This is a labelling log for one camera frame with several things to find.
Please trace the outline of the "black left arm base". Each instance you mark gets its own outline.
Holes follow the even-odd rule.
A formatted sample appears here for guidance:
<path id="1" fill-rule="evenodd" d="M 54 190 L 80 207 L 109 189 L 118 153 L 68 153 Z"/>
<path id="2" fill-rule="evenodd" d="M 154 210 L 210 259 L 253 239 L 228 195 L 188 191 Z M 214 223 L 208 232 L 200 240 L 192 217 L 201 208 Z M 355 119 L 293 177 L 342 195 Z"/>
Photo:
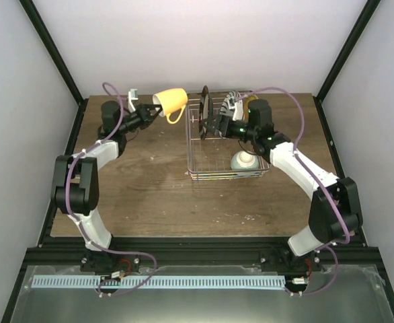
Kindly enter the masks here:
<path id="1" fill-rule="evenodd" d="M 102 251 L 86 250 L 81 259 L 82 272 L 94 272 L 98 275 L 109 275 L 116 271 L 126 274 L 139 270 L 140 258 L 138 256 L 124 256 L 110 254 Z"/>

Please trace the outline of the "yellow ceramic mug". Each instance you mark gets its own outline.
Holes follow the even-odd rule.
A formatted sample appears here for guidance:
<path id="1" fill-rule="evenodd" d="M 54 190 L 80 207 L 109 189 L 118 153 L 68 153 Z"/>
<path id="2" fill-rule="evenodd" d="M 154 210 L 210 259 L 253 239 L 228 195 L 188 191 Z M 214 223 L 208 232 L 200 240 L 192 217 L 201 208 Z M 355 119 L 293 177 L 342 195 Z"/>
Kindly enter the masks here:
<path id="1" fill-rule="evenodd" d="M 160 106 L 159 115 L 165 117 L 169 124 L 176 124 L 182 117 L 188 103 L 188 95 L 182 88 L 167 89 L 152 95 L 154 105 Z M 171 120 L 172 114 L 179 112 L 175 120 Z"/>

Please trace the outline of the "green dotted white bowl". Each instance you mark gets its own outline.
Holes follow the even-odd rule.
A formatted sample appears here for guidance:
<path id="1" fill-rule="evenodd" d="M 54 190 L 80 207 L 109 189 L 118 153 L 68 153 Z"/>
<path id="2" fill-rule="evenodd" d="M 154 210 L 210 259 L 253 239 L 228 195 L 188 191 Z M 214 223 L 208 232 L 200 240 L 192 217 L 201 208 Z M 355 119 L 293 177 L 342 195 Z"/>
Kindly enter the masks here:
<path id="1" fill-rule="evenodd" d="M 260 164 L 256 156 L 239 151 L 231 158 L 230 167 L 238 176 L 251 177 L 259 174 Z"/>

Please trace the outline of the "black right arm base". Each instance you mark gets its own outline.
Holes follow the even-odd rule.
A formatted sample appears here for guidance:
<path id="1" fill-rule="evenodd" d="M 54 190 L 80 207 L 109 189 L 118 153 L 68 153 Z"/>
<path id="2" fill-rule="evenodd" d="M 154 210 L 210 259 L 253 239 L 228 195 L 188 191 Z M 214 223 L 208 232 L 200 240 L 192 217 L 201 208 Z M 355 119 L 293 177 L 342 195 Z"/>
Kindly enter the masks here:
<path id="1" fill-rule="evenodd" d="M 277 273 L 304 273 L 308 270 L 320 271 L 321 265 L 310 256 L 295 256 L 283 247 L 266 248 L 259 252 L 259 260 L 263 271 Z"/>

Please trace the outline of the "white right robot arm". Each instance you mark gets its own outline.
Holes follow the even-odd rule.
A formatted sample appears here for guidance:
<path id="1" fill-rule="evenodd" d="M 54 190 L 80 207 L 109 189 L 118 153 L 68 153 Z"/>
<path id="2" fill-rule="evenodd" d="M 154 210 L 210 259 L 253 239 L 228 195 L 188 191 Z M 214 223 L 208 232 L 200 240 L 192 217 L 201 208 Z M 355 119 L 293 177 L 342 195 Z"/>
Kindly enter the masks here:
<path id="1" fill-rule="evenodd" d="M 363 224 L 358 188 L 349 177 L 338 178 L 303 155 L 283 133 L 276 131 L 272 109 L 263 99 L 248 104 L 248 119 L 214 113 L 208 95 L 200 99 L 199 131 L 218 137 L 250 142 L 253 151 L 271 166 L 283 171 L 309 197 L 307 226 L 288 239 L 289 249 L 280 255 L 281 265 L 296 271 L 305 256 L 334 242 L 347 244 Z"/>

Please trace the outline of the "dark multicolour rimmed plate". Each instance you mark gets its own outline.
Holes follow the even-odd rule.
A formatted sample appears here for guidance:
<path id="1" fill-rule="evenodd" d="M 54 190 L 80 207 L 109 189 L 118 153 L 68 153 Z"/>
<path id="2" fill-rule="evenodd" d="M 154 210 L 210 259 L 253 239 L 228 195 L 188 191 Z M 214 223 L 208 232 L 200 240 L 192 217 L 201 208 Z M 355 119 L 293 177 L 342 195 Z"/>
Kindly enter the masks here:
<path id="1" fill-rule="evenodd" d="M 199 105 L 199 135 L 200 139 L 203 141 L 207 136 L 207 129 L 204 126 L 204 120 L 210 118 L 213 115 L 213 101 L 208 89 L 208 86 L 205 85 L 202 89 L 200 96 L 200 105 Z"/>

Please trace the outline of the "blue striped white plate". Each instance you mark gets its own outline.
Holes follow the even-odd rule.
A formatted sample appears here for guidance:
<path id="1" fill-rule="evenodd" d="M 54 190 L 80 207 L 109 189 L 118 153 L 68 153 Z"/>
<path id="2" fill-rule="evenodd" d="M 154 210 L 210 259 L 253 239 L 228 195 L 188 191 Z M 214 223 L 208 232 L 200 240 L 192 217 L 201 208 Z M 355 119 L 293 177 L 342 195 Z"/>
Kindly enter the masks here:
<path id="1" fill-rule="evenodd" d="M 243 119 L 243 102 L 236 101 L 241 94 L 236 90 L 228 92 L 220 107 L 220 114 L 231 116 L 234 120 Z"/>

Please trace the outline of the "yellow woven bamboo plate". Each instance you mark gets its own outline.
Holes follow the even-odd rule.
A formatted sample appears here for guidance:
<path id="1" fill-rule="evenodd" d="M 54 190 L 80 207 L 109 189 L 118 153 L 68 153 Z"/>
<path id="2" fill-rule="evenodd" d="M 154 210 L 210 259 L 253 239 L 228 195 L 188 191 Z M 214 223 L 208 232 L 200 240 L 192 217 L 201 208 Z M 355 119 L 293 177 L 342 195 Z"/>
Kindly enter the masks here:
<path id="1" fill-rule="evenodd" d="M 258 99 L 258 96 L 255 95 L 255 94 L 253 94 L 253 95 L 250 95 L 250 96 L 246 97 L 246 98 L 243 100 L 243 120 L 244 120 L 245 122 L 247 122 L 248 119 L 249 119 L 249 103 L 250 103 L 251 101 L 257 100 L 257 99 Z"/>

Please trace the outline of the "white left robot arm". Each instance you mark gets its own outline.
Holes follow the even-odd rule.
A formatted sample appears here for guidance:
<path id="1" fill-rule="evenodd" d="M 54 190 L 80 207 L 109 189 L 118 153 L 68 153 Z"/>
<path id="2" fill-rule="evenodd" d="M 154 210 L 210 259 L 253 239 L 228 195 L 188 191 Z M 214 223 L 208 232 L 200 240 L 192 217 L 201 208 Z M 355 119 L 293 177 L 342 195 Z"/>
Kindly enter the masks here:
<path id="1" fill-rule="evenodd" d="M 139 104 L 127 113 L 121 103 L 107 101 L 101 106 L 102 125 L 97 130 L 97 141 L 79 153 L 56 158 L 51 201 L 77 226 L 85 247 L 99 251 L 95 263 L 103 271 L 113 271 L 119 264 L 119 255 L 109 249 L 112 234 L 97 209 L 98 173 L 124 153 L 127 133 L 147 128 L 160 114 L 159 104 Z"/>

